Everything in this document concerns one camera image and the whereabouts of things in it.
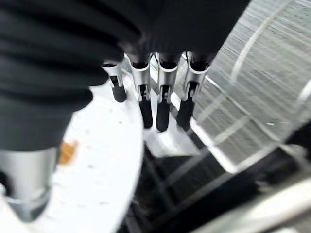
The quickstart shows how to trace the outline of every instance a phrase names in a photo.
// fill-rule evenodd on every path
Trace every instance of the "metal bar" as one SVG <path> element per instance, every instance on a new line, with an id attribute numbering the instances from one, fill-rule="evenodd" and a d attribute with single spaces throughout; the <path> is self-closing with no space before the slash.
<path id="1" fill-rule="evenodd" d="M 165 189 L 163 182 L 159 178 L 159 175 L 156 173 L 151 161 L 148 159 L 148 156 L 144 156 L 144 159 L 146 160 L 146 164 L 149 168 L 149 172 L 151 173 L 153 179 L 157 183 L 156 189 L 160 190 L 160 194 L 162 195 L 162 198 L 163 198 L 163 201 L 164 201 L 166 207 L 168 209 L 171 209 L 174 206 L 174 204 L 173 204 L 173 201 L 172 201 L 170 195 L 168 194 L 167 190 Z"/>
<path id="2" fill-rule="evenodd" d="M 202 110 L 202 113 L 198 115 L 197 122 L 202 123 L 208 116 L 226 99 L 225 94 L 222 94 L 214 99 L 214 102 Z"/>
<path id="3" fill-rule="evenodd" d="M 223 131 L 221 134 L 216 136 L 214 138 L 214 143 L 216 145 L 221 144 L 224 142 L 228 137 L 230 137 L 232 134 L 234 134 L 237 130 L 245 126 L 247 122 L 249 122 L 250 118 L 249 116 L 243 116 L 238 121 L 236 121 L 234 124 L 232 124 L 229 128 L 227 128 L 225 131 Z"/>
<path id="4" fill-rule="evenodd" d="M 153 65 L 151 65 L 151 70 L 154 71 L 151 72 L 151 78 L 157 82 L 157 70 L 153 67 Z M 180 104 L 180 98 L 176 95 L 176 93 L 173 92 L 172 94 L 172 105 L 174 105 L 176 107 L 176 109 L 179 109 L 179 104 Z M 191 129 L 193 130 L 193 132 L 200 138 L 200 140 L 208 147 L 212 148 L 212 154 L 215 157 L 215 159 L 220 163 L 220 165 L 224 168 L 225 171 L 229 172 L 229 173 L 234 173 L 236 172 L 236 168 L 235 165 L 232 163 L 232 161 L 225 156 L 222 151 L 220 151 L 220 149 L 216 148 L 216 147 L 212 147 L 213 142 L 210 138 L 210 136 L 205 132 L 205 130 L 202 129 L 201 126 L 199 126 L 196 121 L 192 118 L 190 120 L 190 125 L 191 125 Z"/>
<path id="5" fill-rule="evenodd" d="M 208 76 L 207 76 L 207 80 L 215 85 L 216 88 L 218 88 L 222 93 L 225 93 L 225 91 L 219 87 L 213 80 L 211 80 Z M 251 120 L 258 126 L 258 128 L 263 131 L 268 137 L 270 137 L 272 140 L 274 141 L 280 141 L 280 139 L 273 133 L 271 132 L 265 125 L 263 125 L 260 121 L 258 121 L 257 119 L 254 119 L 254 117 L 251 115 L 250 112 L 248 112 L 243 106 L 241 106 L 235 99 L 233 99 L 231 96 L 227 95 L 226 96 L 228 98 L 228 100 L 230 100 L 238 109 L 240 109 L 240 111 L 242 111 L 244 114 L 250 116 Z"/>
<path id="6" fill-rule="evenodd" d="M 306 194 L 310 192 L 311 178 L 307 177 L 226 213 L 191 233 L 268 232 L 309 212 L 311 196 Z"/>
<path id="7" fill-rule="evenodd" d="M 135 215 L 142 221 L 142 224 L 146 227 L 151 227 L 150 221 L 146 218 L 146 216 L 141 212 L 141 209 L 136 207 L 135 205 L 132 206 L 132 212 L 135 212 Z"/>
<path id="8" fill-rule="evenodd" d="M 305 106 L 305 104 L 306 104 L 306 102 L 310 96 L 311 96 L 311 79 L 304 86 L 304 88 L 302 89 L 302 91 L 300 92 L 300 94 L 297 98 L 297 102 L 295 105 L 295 114 L 294 114 L 293 119 L 292 119 L 294 126 L 296 126 L 300 123 L 299 117 L 302 114 L 304 106 Z"/>

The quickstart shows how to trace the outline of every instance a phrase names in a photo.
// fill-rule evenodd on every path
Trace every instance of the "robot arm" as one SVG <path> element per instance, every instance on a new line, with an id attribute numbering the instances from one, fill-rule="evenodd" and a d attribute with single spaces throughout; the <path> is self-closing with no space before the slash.
<path id="1" fill-rule="evenodd" d="M 0 172 L 10 190 L 8 201 L 20 218 L 32 221 L 44 209 L 58 148 L 72 113 L 91 102 L 89 87 L 110 78 L 116 100 L 126 99 L 118 73 L 124 52 L 131 60 L 145 128 L 153 123 L 149 59 L 152 53 L 160 53 L 156 120 L 160 131 L 168 126 L 170 94 L 180 54 L 193 52 L 182 102 L 185 107 L 181 107 L 178 121 L 185 126 L 202 75 L 248 3 L 2 1 Z"/>

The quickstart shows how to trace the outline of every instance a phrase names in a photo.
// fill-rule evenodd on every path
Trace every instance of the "gray floor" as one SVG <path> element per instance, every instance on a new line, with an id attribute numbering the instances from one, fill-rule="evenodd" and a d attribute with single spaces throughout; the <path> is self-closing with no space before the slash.
<path id="1" fill-rule="evenodd" d="M 228 87 L 232 68 L 248 39 L 286 2 L 252 1 L 208 72 L 220 89 Z M 221 90 L 215 83 L 205 82 L 194 118 L 214 139 L 229 127 L 235 128 L 219 147 L 238 165 L 272 143 L 271 136 L 280 139 L 292 128 L 295 101 L 311 78 L 310 64 L 311 1 L 292 1 L 250 49 L 229 97 L 210 113 L 206 108 L 221 95 Z M 182 61 L 175 87 L 179 96 L 186 66 Z M 310 112 L 309 104 L 302 121 L 310 117 Z"/>

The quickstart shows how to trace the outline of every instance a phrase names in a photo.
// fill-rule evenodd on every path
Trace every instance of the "robotic finger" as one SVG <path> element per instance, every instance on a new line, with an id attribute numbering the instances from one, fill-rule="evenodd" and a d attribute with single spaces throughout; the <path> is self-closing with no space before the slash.
<path id="1" fill-rule="evenodd" d="M 152 110 L 150 99 L 150 57 L 151 54 L 132 55 L 128 54 L 134 77 L 135 89 L 138 93 L 138 102 L 141 110 L 144 128 L 152 127 Z"/>
<path id="2" fill-rule="evenodd" d="M 51 195 L 51 178 L 59 150 L 0 151 L 1 182 L 6 201 L 24 222 L 36 220 Z"/>
<path id="3" fill-rule="evenodd" d="M 177 125 L 184 130 L 190 128 L 190 119 L 193 114 L 195 101 L 201 91 L 208 68 L 216 54 L 190 53 L 188 69 L 183 85 L 184 96 L 180 103 L 177 115 Z"/>
<path id="4" fill-rule="evenodd" d="M 126 98 L 126 92 L 123 85 L 122 71 L 117 63 L 103 63 L 102 68 L 108 73 L 112 93 L 115 100 L 123 103 Z"/>
<path id="5" fill-rule="evenodd" d="M 169 125 L 169 113 L 171 104 L 171 95 L 173 93 L 177 66 L 181 54 L 159 55 L 158 71 L 158 104 L 156 113 L 156 128 L 160 131 L 166 131 Z"/>

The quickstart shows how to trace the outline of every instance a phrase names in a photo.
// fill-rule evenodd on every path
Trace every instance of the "metal cylinder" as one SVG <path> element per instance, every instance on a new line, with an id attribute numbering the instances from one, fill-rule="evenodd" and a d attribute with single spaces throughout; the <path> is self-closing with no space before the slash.
<path id="1" fill-rule="evenodd" d="M 159 64 L 157 88 L 158 92 L 161 93 L 162 86 L 166 85 L 170 87 L 168 93 L 168 102 L 170 102 L 170 96 L 174 90 L 176 74 L 177 74 L 177 66 L 173 69 L 165 69 L 161 66 L 161 64 Z"/>
<path id="2" fill-rule="evenodd" d="M 141 85 L 146 85 L 148 92 L 150 92 L 150 63 L 145 68 L 142 69 L 137 69 L 133 66 L 132 72 L 133 72 L 133 77 L 134 77 L 134 84 L 135 84 L 135 89 L 137 92 L 139 92 L 138 87 Z"/>
<path id="3" fill-rule="evenodd" d="M 111 82 L 111 77 L 117 77 L 118 80 L 118 86 L 122 87 L 123 86 L 123 73 L 121 71 L 121 68 L 118 64 L 113 64 L 113 65 L 108 65 L 108 64 L 103 64 L 102 68 L 104 71 L 106 71 L 110 77 L 110 84 L 112 87 L 114 87 L 113 83 Z"/>
<path id="4" fill-rule="evenodd" d="M 35 220 L 46 207 L 58 152 L 57 148 L 31 152 L 0 151 L 0 171 L 10 186 L 6 200 L 22 221 Z"/>

